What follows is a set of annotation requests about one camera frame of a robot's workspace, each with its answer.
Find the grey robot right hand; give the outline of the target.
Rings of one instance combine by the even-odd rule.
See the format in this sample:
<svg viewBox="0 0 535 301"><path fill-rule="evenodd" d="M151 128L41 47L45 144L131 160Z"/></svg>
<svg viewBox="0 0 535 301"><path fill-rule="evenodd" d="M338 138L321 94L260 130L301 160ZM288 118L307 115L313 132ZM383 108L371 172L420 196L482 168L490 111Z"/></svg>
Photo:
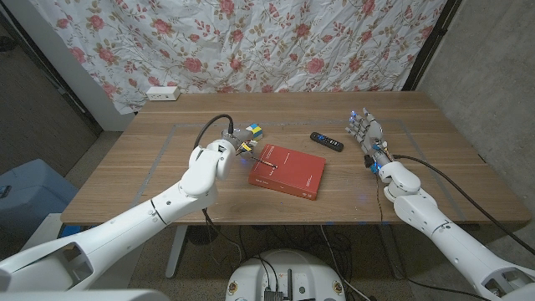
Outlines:
<svg viewBox="0 0 535 301"><path fill-rule="evenodd" d="M363 108L362 115L351 112L349 126L345 130L359 143L364 153L364 165L374 174L393 161L388 151L388 143L383 138L381 124L366 108Z"/></svg>

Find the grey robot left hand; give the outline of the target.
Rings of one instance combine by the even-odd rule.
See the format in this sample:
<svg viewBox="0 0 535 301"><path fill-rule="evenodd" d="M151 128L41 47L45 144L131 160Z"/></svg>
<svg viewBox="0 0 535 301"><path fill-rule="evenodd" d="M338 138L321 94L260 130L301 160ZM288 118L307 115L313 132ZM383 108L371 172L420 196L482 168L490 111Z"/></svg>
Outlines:
<svg viewBox="0 0 535 301"><path fill-rule="evenodd" d="M253 158L257 142L253 139L253 133L250 130L234 129L230 133L228 129L225 129L222 131L222 139L229 141L235 147L238 156L245 159Z"/></svg>

